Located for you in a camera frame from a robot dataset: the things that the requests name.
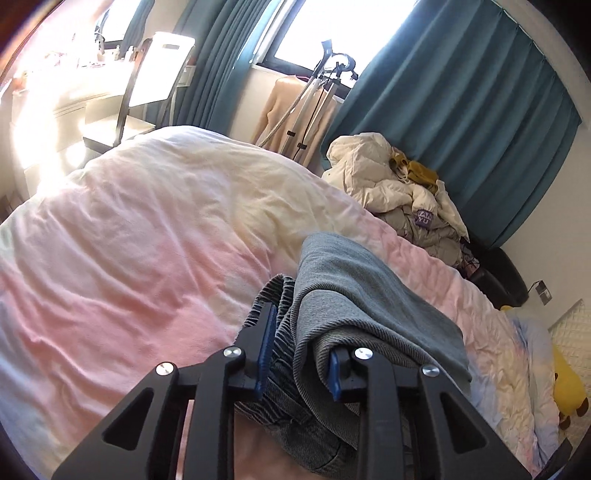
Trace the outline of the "grey-blue sweatshirt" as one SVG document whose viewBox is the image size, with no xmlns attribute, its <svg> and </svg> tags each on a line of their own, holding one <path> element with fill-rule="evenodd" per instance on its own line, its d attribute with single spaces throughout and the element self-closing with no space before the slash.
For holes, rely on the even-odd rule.
<svg viewBox="0 0 591 480">
<path fill-rule="evenodd" d="M 267 282 L 246 327 L 256 323 L 264 303 L 277 308 L 269 384 L 262 399 L 239 402 L 236 409 L 311 473 L 356 475 L 358 410 L 329 394 L 335 348 L 369 348 L 407 368 L 434 364 L 465 396 L 471 394 L 460 328 L 351 239 L 328 232 L 308 236 L 297 275 Z"/>
</svg>

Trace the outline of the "yellow plush toy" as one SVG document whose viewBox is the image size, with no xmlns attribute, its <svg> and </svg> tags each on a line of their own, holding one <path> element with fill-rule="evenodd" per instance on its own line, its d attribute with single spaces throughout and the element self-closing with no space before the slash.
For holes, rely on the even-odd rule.
<svg viewBox="0 0 591 480">
<path fill-rule="evenodd" d="M 576 310 L 548 329 L 521 308 L 501 310 L 525 340 L 538 420 L 554 416 L 559 431 L 568 431 L 590 410 L 590 325 L 576 318 Z"/>
</svg>

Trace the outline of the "quilted cream headboard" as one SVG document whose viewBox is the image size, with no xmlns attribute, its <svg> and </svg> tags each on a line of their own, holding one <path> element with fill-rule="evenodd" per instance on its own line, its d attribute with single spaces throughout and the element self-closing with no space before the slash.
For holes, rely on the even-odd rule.
<svg viewBox="0 0 591 480">
<path fill-rule="evenodd" d="M 590 308 L 583 300 L 550 328 L 561 438 L 576 449 L 590 427 Z"/>
</svg>

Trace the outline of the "pastel pink quilted duvet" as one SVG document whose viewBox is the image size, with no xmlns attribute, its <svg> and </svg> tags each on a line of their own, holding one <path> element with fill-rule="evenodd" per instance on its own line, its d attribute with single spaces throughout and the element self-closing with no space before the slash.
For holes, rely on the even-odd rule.
<svg viewBox="0 0 591 480">
<path fill-rule="evenodd" d="M 141 136 L 1 226 L 1 423 L 49 478 L 157 363 L 231 342 L 309 234 L 365 246 L 462 330 L 478 411 L 537 473 L 559 444 L 553 355 L 531 318 L 280 155 L 195 127 Z"/>
</svg>

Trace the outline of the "mustard yellow garment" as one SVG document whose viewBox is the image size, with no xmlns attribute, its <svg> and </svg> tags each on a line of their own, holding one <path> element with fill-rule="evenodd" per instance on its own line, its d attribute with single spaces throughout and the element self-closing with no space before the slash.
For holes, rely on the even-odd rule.
<svg viewBox="0 0 591 480">
<path fill-rule="evenodd" d="M 416 183 L 432 194 L 438 192 L 438 173 L 418 161 L 410 160 L 403 151 L 396 147 L 391 148 L 390 167 L 394 175 L 402 181 Z"/>
</svg>

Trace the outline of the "cream puffer jacket pile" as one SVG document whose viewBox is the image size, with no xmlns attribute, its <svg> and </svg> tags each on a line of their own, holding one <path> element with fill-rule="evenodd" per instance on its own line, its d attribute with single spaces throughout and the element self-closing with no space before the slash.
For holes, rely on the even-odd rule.
<svg viewBox="0 0 591 480">
<path fill-rule="evenodd" d="M 451 267 L 462 263 L 468 229 L 439 178 L 438 192 L 405 182 L 390 167 L 391 148 L 380 133 L 341 136 L 332 141 L 331 167 L 322 179 L 358 201 L 396 233 Z"/>
</svg>

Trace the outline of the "white seat dark chair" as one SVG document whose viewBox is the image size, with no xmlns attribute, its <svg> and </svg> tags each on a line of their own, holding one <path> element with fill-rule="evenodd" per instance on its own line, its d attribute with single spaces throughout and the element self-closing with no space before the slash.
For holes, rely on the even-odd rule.
<svg viewBox="0 0 591 480">
<path fill-rule="evenodd" d="M 157 32 L 143 40 L 118 112 L 85 125 L 82 136 L 85 147 L 104 154 L 123 142 L 159 128 L 194 45 L 193 38 L 168 32 Z M 160 104 L 154 121 L 130 115 L 131 109 L 150 103 Z"/>
</svg>

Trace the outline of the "right teal curtain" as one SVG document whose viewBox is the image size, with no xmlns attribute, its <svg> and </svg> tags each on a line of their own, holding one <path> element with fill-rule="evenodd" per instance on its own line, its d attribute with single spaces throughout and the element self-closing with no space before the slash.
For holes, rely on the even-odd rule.
<svg viewBox="0 0 591 480">
<path fill-rule="evenodd" d="M 581 119 L 559 76 L 491 1 L 421 1 L 325 134 L 378 132 L 445 182 L 472 237 L 503 245 L 559 173 Z"/>
</svg>

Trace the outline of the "teal curtain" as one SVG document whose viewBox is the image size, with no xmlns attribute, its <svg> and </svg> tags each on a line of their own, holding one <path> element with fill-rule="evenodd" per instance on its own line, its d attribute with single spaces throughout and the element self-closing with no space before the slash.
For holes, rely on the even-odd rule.
<svg viewBox="0 0 591 480">
<path fill-rule="evenodd" d="M 175 105 L 147 110 L 156 126 L 192 125 L 226 134 L 259 40 L 280 8 L 279 1 L 190 1 L 174 32 L 195 40 L 195 70 Z"/>
<path fill-rule="evenodd" d="M 421 1 L 325 134 L 378 132 L 445 182 L 472 237 L 503 245 L 559 173 L 581 119 L 559 76 L 491 1 Z"/>
</svg>

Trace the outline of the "white dressing table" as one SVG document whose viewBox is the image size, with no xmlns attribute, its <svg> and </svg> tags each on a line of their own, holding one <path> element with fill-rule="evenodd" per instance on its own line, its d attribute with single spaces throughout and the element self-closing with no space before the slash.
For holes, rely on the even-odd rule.
<svg viewBox="0 0 591 480">
<path fill-rule="evenodd" d="M 131 71 L 130 63 L 114 61 L 59 65 L 21 77 L 10 94 L 9 132 L 17 191 L 23 198 L 83 162 L 87 105 L 122 95 Z"/>
</svg>

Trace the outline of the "vanity mirror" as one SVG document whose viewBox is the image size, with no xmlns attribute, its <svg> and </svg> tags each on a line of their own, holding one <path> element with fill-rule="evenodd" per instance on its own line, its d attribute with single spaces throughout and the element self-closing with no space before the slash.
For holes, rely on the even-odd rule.
<svg viewBox="0 0 591 480">
<path fill-rule="evenodd" d="M 119 48 L 123 56 L 141 41 L 154 0 L 113 1 L 96 22 L 95 42 L 101 51 Z"/>
</svg>

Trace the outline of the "left teal curtain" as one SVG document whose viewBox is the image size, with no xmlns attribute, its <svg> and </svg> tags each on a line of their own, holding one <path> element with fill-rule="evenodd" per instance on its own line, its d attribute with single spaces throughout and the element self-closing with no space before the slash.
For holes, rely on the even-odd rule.
<svg viewBox="0 0 591 480">
<path fill-rule="evenodd" d="M 195 40 L 195 70 L 175 105 L 147 110 L 156 126 L 192 125 L 226 134 L 259 40 L 280 8 L 279 1 L 190 1 L 174 32 Z"/>
</svg>

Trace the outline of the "wall power socket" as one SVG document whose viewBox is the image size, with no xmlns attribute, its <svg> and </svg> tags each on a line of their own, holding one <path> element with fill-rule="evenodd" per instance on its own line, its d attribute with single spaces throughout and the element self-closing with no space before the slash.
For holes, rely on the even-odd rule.
<svg viewBox="0 0 591 480">
<path fill-rule="evenodd" d="M 553 298 L 544 280 L 535 281 L 528 292 L 535 292 L 544 306 L 548 305 Z"/>
</svg>

